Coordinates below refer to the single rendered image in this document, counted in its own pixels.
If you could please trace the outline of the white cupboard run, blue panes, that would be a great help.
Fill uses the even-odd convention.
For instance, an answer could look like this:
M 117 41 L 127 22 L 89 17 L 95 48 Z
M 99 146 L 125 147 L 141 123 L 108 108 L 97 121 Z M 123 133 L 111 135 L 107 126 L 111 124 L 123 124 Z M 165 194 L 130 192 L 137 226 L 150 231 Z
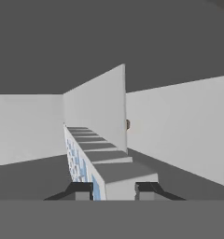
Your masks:
M 99 134 L 63 126 L 69 173 L 74 183 L 92 183 L 94 201 L 130 201 L 136 182 L 158 182 L 158 174 L 134 162 Z

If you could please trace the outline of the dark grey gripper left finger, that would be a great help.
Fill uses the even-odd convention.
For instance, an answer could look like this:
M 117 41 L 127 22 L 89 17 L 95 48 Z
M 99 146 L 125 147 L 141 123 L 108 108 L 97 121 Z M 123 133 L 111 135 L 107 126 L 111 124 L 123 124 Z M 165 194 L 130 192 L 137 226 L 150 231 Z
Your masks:
M 91 182 L 72 182 L 65 191 L 49 196 L 48 200 L 92 201 L 93 184 Z

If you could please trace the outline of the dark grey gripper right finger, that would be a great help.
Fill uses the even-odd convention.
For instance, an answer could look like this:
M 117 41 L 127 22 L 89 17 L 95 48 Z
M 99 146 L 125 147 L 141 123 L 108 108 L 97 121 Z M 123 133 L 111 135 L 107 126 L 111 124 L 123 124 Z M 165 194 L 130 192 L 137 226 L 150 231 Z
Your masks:
M 136 182 L 136 201 L 183 201 L 183 198 L 165 191 L 158 182 Z

